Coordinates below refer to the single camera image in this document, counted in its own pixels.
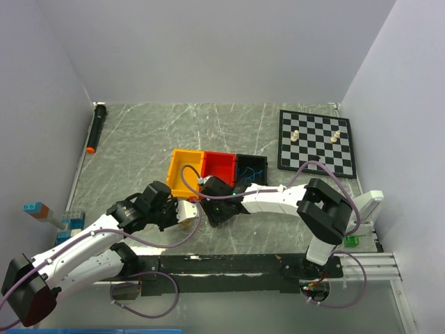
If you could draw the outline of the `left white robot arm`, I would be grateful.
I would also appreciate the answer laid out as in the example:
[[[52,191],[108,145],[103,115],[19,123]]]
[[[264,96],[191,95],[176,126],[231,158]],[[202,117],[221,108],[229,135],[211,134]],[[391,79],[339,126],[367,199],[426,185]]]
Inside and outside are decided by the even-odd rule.
[[[154,181],[58,246],[32,258],[21,254],[8,265],[1,304],[12,308],[17,323],[31,327],[78,288],[106,278],[134,277],[139,259],[123,240],[148,224],[160,230],[176,225],[177,206],[170,188]]]

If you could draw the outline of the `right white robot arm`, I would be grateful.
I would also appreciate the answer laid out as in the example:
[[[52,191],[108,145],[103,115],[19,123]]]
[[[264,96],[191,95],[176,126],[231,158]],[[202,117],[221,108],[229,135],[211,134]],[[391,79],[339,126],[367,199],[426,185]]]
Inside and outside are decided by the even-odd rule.
[[[312,233],[303,261],[305,273],[319,277],[332,251],[345,237],[351,214],[347,198],[318,178],[300,186],[230,186],[218,177],[202,181],[200,201],[209,223],[216,227],[239,214],[276,213],[297,216]]]

